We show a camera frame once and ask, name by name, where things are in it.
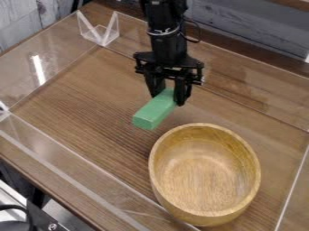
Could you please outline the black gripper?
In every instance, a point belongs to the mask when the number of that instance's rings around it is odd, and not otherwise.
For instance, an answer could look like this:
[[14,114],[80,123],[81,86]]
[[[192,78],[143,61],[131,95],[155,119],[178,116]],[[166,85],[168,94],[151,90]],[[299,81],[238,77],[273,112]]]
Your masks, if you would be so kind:
[[151,51],[138,51],[135,72],[143,74],[151,97],[166,89],[166,80],[175,81],[174,101],[183,106],[191,96],[191,85],[203,83],[203,63],[187,53],[188,39],[183,32],[148,32]]

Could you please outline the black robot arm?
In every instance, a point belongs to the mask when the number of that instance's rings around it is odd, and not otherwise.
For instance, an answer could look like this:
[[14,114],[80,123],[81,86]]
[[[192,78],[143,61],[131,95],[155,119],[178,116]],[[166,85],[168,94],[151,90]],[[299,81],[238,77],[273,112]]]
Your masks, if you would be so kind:
[[203,84],[203,63],[187,53],[187,42],[199,42],[186,36],[187,1],[140,0],[140,6],[152,49],[134,53],[135,72],[143,74],[152,97],[166,89],[166,80],[172,80],[172,100],[183,106],[191,96],[191,85]]

